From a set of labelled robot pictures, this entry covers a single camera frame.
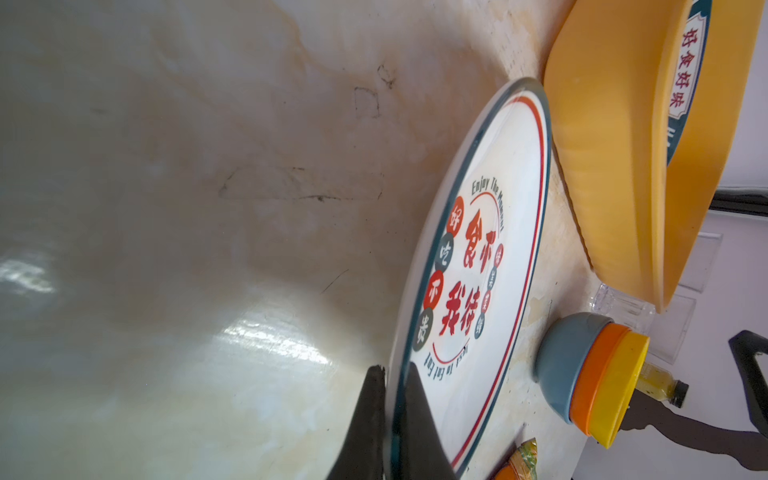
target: plate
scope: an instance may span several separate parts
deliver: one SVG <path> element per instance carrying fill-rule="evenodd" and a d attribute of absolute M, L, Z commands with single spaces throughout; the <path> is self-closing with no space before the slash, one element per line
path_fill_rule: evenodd
<path fill-rule="evenodd" d="M 389 361 L 385 462 L 399 465 L 407 365 L 421 376 L 461 475 L 503 383 L 531 286 L 547 198 L 549 108 L 541 84 L 506 84 L 438 190 L 411 263 Z"/>

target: bottle with yellow liquid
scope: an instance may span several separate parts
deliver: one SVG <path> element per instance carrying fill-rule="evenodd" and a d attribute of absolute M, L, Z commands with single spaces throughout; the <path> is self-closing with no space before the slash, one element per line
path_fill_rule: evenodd
<path fill-rule="evenodd" d="M 685 395 L 688 393 L 688 384 L 675 380 L 667 370 L 646 362 L 640 371 L 640 378 L 637 379 L 635 389 L 659 402 L 669 402 L 680 408 L 683 406 Z"/>

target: stacked bowls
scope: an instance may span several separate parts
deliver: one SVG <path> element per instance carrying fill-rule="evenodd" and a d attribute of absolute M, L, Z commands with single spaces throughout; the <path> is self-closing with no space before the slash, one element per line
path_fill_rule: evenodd
<path fill-rule="evenodd" d="M 556 321 L 541 342 L 534 375 L 556 413 L 606 449 L 624 419 L 649 339 L 596 313 Z"/>

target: marble pattern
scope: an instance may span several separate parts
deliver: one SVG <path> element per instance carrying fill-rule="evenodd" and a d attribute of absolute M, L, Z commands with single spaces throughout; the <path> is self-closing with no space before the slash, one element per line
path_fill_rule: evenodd
<path fill-rule="evenodd" d="M 2 476 L 324 478 L 448 162 L 570 4 L 0 2 Z M 547 208 L 465 478 L 550 424 L 540 307 L 591 292 L 557 169 Z M 562 478 L 567 428 L 539 429 L 572 437 L 539 442 Z"/>

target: yellow bowl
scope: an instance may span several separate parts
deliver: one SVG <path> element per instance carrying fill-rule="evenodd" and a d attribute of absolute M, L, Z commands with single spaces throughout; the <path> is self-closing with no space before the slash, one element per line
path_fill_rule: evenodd
<path fill-rule="evenodd" d="M 624 335 L 598 386 L 589 418 L 589 432 L 606 449 L 613 444 L 627 412 L 649 342 L 648 337 L 639 333 Z"/>
<path fill-rule="evenodd" d="M 713 2 L 696 96 L 667 169 L 670 97 L 691 5 L 577 0 L 544 78 L 554 145 L 594 271 L 659 312 L 728 156 L 763 0 Z"/>

